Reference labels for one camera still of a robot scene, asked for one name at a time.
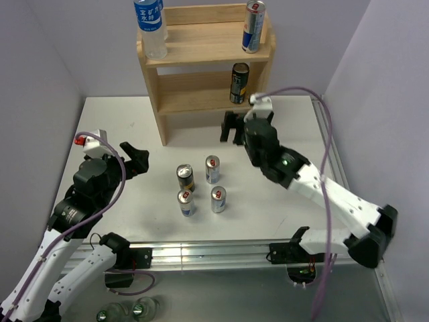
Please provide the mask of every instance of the gray floor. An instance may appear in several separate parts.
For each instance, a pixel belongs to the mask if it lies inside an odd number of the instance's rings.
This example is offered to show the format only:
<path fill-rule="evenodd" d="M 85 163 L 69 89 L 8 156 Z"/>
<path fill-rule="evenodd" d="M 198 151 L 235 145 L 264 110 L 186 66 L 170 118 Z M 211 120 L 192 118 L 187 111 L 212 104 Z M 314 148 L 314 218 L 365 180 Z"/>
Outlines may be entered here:
<path fill-rule="evenodd" d="M 156 286 L 146 295 L 161 303 L 159 322 L 309 321 L 317 286 L 294 288 L 285 273 L 284 267 L 160 272 L 156 273 Z M 147 280 L 139 278 L 129 291 L 144 288 Z M 63 321 L 95 321 L 97 310 L 105 303 L 136 298 L 107 293 L 100 278 L 76 300 Z M 336 266 L 317 321 L 389 321 L 374 271 L 358 265 Z"/>

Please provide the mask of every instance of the white table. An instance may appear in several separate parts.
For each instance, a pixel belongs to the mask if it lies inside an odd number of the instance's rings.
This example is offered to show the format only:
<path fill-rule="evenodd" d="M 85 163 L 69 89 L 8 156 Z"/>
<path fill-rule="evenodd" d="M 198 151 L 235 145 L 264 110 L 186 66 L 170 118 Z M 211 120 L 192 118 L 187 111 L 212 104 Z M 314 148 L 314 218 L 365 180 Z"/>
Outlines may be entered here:
<path fill-rule="evenodd" d="M 274 97 L 273 126 L 283 146 L 295 149 L 316 165 L 324 143 L 310 97 Z M 297 228 L 324 228 L 325 212 L 308 199 L 283 189 L 252 167 L 243 147 L 220 143 L 223 113 L 178 115 L 169 120 L 174 128 L 163 147 L 147 97 L 88 98 L 78 131 L 107 130 L 109 142 L 125 156 L 119 143 L 149 150 L 149 171 L 127 181 L 118 203 L 93 228 L 100 234 L 114 231 L 131 242 L 186 242 L 290 238 Z M 211 126 L 188 128 L 188 124 Z M 227 208 L 216 214 L 210 209 L 210 190 L 205 181 L 205 158 L 221 160 L 222 185 L 227 190 Z M 72 184 L 83 160 L 82 149 L 73 146 L 67 160 L 56 202 Z M 194 169 L 197 212 L 184 217 L 176 200 L 179 185 L 176 167 L 189 163 Z M 334 228 L 342 228 L 337 220 Z"/>

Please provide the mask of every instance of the plastic bottle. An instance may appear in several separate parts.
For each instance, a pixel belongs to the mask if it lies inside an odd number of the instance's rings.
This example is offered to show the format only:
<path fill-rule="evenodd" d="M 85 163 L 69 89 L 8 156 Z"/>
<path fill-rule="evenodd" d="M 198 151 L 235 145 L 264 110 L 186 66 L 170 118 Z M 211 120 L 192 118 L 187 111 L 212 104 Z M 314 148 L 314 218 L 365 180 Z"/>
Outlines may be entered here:
<path fill-rule="evenodd" d="M 134 321 L 150 322 L 155 318 L 158 302 L 150 297 L 142 297 L 136 300 L 131 310 Z"/>
<path fill-rule="evenodd" d="M 164 33 L 164 40 L 168 37 L 168 31 L 167 31 L 167 19 L 166 19 L 166 12 L 164 10 L 164 2 L 163 0 L 159 0 L 160 2 L 160 9 L 161 9 L 161 19 L 162 19 L 162 32 Z"/>
<path fill-rule="evenodd" d="M 97 322 L 124 322 L 128 319 L 128 309 L 121 303 L 109 303 L 97 313 Z"/>
<path fill-rule="evenodd" d="M 143 38 L 145 55 L 162 59 L 167 55 L 159 0 L 134 0 L 135 13 Z"/>

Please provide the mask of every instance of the white wall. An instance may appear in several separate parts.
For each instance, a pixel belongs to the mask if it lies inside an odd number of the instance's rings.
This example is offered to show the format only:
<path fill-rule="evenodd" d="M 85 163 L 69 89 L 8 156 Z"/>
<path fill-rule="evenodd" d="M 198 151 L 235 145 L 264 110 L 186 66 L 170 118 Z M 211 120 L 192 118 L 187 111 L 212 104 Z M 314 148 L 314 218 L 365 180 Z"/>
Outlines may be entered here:
<path fill-rule="evenodd" d="M 0 1 L 0 301 L 33 258 L 82 107 L 24 0 Z"/>
<path fill-rule="evenodd" d="M 84 95 L 147 94 L 135 51 L 137 23 L 132 0 L 27 2 Z M 237 2 L 245 1 L 164 0 L 164 5 Z M 304 85 L 324 93 L 369 0 L 265 3 L 278 38 L 269 89 Z"/>
<path fill-rule="evenodd" d="M 428 16 L 372 0 L 326 92 L 351 188 L 400 212 L 386 262 L 407 322 L 429 320 Z"/>

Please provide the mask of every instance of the black can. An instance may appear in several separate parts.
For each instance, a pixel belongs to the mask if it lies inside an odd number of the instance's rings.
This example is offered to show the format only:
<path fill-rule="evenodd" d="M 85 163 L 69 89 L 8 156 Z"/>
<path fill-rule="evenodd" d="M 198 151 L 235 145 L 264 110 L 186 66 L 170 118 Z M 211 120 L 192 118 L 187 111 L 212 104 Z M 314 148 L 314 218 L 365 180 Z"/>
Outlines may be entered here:
<path fill-rule="evenodd" d="M 194 171 L 189 164 L 181 164 L 176 170 L 181 189 L 195 190 Z"/>
<path fill-rule="evenodd" d="M 236 104 L 242 104 L 242 102 L 244 102 L 248 80 L 249 65 L 244 62 L 234 64 L 231 80 L 231 94 L 229 95 L 231 102 Z"/>

